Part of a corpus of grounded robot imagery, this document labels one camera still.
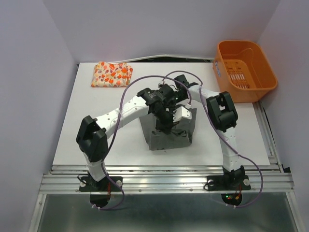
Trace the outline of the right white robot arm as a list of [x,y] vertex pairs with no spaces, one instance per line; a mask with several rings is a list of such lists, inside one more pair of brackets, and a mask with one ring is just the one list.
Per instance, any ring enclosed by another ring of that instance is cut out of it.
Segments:
[[202,88],[202,84],[189,83],[184,75],[174,78],[176,88],[186,86],[189,98],[202,104],[208,120],[220,139],[223,155],[223,174],[207,176],[206,190],[250,190],[249,177],[236,150],[238,114],[228,92],[214,92]]

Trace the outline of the floral orange skirt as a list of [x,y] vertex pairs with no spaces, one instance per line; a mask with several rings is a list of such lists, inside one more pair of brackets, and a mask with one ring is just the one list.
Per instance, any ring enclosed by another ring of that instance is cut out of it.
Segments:
[[132,66],[125,62],[100,61],[94,66],[91,87],[127,87],[132,74]]

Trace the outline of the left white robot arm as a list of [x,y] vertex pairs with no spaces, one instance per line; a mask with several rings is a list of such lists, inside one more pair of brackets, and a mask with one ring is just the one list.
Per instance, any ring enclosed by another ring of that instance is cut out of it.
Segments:
[[146,88],[141,90],[127,103],[120,103],[119,108],[102,116],[82,119],[76,142],[88,163],[88,173],[91,185],[96,190],[103,190],[107,186],[107,173],[104,160],[113,143],[108,139],[115,139],[117,131],[133,120],[152,114],[156,118],[156,130],[170,134],[176,125],[174,114],[176,105],[181,101],[178,91],[164,84],[158,90]]

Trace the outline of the grey skirt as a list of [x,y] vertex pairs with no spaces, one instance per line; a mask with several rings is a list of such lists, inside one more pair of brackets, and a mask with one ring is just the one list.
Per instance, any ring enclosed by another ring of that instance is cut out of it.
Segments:
[[197,109],[190,109],[192,119],[182,119],[174,126],[170,134],[156,129],[157,120],[153,114],[140,117],[140,124],[145,141],[151,151],[189,147],[192,144],[196,125]]

